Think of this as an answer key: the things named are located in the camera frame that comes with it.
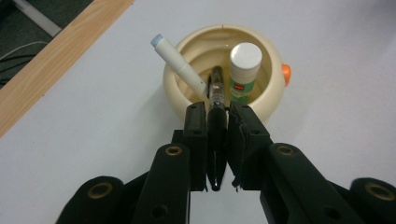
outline white cap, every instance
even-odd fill
[[[241,43],[233,48],[230,58],[232,79],[254,79],[262,63],[262,51],[254,44]]]

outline cream-colored cup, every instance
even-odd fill
[[[197,30],[182,39],[177,50],[203,80],[208,81],[211,69],[223,68],[226,98],[229,99],[230,52],[242,43],[255,44],[262,51],[262,65],[250,95],[248,105],[266,123],[279,104],[285,90],[282,61],[276,48],[260,33],[247,27],[219,24]],[[175,113],[184,121],[186,108],[201,101],[168,65],[163,70],[163,87]]]

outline wooden board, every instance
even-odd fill
[[[133,2],[134,0],[93,0],[0,90],[0,137]]]

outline white table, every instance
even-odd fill
[[[396,185],[393,1],[137,0],[0,139],[0,223],[54,223],[85,181],[146,172],[181,129],[149,41],[237,23],[266,35],[292,78],[266,125],[334,183]],[[265,223],[258,192],[191,195],[191,223]]]

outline dark floor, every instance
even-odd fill
[[[28,0],[61,28],[69,24],[92,0]],[[41,30],[14,6],[0,12],[0,58],[12,50],[33,42],[49,43],[52,37]],[[0,89],[46,45],[37,43],[19,49],[0,60]]]

